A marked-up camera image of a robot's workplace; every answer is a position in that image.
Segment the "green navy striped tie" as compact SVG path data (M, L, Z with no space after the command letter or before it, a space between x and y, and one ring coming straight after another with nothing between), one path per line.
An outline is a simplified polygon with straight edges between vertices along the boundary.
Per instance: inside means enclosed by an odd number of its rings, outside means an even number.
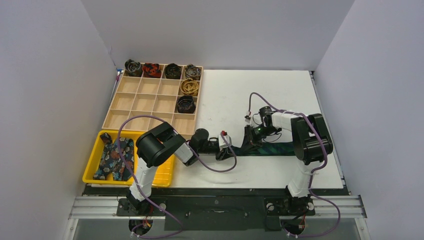
M232 147L237 156L295 156L292 142L263 142L261 146L247 144Z

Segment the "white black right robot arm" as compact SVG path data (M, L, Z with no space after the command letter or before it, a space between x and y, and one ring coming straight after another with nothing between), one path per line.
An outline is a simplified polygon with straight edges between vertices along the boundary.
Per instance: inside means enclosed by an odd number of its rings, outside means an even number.
M294 175L285 188L282 208L299 215L309 208L314 174L325 165L333 142L320 113L307 116L264 106L258 111L260 124L246 125L239 156L296 156Z

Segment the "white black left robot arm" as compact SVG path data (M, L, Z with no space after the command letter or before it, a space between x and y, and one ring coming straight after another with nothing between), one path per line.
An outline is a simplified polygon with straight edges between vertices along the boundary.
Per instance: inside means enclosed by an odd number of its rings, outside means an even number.
M136 215L149 210L147 197L151 195L154 177L159 166L170 157L175 156L185 166L191 166L199 160L200 154L215 154L217 160L235 155L232 139L225 131L209 138L209 132L199 128L187 141L167 122L143 133L136 140L135 147L138 165L126 198Z

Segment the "rolled navy floral tie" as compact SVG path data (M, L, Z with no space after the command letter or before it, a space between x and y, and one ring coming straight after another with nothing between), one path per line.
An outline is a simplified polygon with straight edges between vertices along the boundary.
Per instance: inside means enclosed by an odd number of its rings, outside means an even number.
M191 95L183 95L176 101L176 110L181 114L193 114L196 110L194 98Z

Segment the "yellow plastic tray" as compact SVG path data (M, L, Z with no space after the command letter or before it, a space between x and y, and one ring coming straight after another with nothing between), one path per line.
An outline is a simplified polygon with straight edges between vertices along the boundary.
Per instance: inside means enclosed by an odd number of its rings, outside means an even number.
M84 174L82 176L82 181L86 184L92 184L94 186L100 185L102 187L129 187L134 182L134 179L131 177L127 181L115 181L113 180L112 176L109 175L106 180L94 180L93 176L96 170L98 169L100 158L103 152L104 144L102 140L100 139L100 135L103 133L108 133L111 138L112 142L114 142L117 139L118 131L117 130L101 130L98 133L98 136L95 140L94 146L92 148L88 163L86 165ZM129 138L134 141L137 140L137 138L142 134L141 131L126 131L123 130L120 133L121 138ZM136 173L137 170L137 164L138 160L135 154L137 153L137 147L134 146L134 170L133 172ZM158 167L154 180L152 182L152 186L155 188L167 188L171 185L172 179L173 179L173 171L174 171L174 165L175 165L176 157L173 155L171 156L165 163L163 163L161 166Z

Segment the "rolled yellow beetle tie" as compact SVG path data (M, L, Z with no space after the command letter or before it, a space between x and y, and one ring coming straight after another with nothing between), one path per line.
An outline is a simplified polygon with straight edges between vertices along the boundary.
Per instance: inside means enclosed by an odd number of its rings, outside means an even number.
M179 89L184 96L196 97L199 93L200 82L192 78L187 78L181 82Z

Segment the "rolled grey patterned tie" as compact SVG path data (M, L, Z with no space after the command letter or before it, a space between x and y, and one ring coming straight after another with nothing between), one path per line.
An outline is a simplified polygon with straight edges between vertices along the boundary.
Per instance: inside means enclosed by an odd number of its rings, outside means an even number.
M184 76L186 79L199 81L202 76L202 68L193 64L188 64L185 66Z

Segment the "wooden compartment organizer box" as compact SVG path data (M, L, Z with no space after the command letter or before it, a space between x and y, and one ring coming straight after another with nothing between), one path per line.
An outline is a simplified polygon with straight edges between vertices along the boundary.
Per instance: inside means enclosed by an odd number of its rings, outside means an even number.
M140 115L148 115L152 118L133 119L124 126L124 129L147 132L158 126L161 123L160 119L163 119L185 138L193 135L200 107L204 68L195 65L202 68L200 80L197 80L199 81L199 92L197 96L193 96L196 106L195 112L193 114L178 113L176 103L177 99L183 96L180 91L180 84L186 79L184 71L188 64L176 63L182 67L180 79L165 77L164 68L168 64L160 64L160 78L144 77L143 71L141 77L128 76L126 69L119 72L120 79L111 98L102 129L118 130L124 121Z

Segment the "rolled black gold tie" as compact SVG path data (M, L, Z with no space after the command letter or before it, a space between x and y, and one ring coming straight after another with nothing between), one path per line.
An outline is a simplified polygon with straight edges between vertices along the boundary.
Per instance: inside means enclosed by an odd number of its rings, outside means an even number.
M170 63L164 68L164 75L167 79L178 80L182 75L182 67L175 63Z

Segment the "rolled red black tie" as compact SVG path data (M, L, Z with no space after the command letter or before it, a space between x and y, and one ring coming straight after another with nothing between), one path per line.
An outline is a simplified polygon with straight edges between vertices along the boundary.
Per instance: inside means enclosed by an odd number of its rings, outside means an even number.
M161 65L158 63L145 63L142 66L145 78L160 78L162 76Z

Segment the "floral dark tie in tray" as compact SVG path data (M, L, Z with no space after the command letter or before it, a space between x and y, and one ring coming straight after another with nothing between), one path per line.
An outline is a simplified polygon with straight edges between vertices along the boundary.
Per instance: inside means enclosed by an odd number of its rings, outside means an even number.
M105 132L100 135L103 142L103 152L100 157L99 165L93 175L94 180L106 180L112 176L114 181L128 181L132 175L118 153L118 142L112 142L111 136ZM122 155L129 164L131 170L134 170L134 140L131 138L119 138Z

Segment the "rolled black grey tie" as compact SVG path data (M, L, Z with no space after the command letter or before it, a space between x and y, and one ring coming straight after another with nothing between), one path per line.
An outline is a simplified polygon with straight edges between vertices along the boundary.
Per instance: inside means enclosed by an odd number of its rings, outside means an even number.
M129 77L141 77L143 74L143 65L132 59L128 59L125 64L125 72Z

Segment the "aluminium black mounting rail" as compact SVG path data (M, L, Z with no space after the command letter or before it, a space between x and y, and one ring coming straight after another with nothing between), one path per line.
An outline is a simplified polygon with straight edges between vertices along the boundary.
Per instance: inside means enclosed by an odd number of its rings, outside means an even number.
M156 189L145 214L121 194L74 200L65 240L368 240L362 199L313 198L306 216L282 211L279 190Z

